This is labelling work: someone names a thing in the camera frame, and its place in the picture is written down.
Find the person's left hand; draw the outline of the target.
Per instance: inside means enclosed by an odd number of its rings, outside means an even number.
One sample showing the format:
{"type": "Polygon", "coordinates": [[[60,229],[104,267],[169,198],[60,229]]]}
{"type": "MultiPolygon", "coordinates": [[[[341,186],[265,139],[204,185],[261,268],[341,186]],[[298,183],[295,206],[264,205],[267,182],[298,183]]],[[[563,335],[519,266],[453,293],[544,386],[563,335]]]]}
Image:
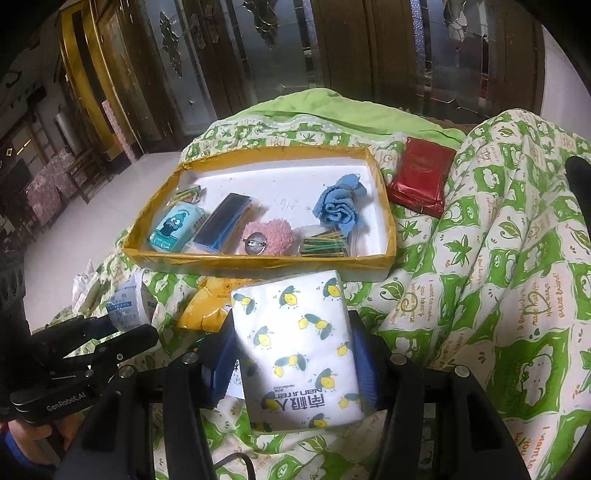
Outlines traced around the person's left hand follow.
{"type": "Polygon", "coordinates": [[[82,413],[75,413],[56,420],[52,425],[32,426],[27,422],[16,419],[1,423],[1,431],[9,432],[13,443],[19,451],[19,456],[34,465],[53,465],[51,457],[41,447],[41,441],[50,437],[53,427],[62,437],[64,451],[67,451],[77,431],[84,420],[82,413]]]}

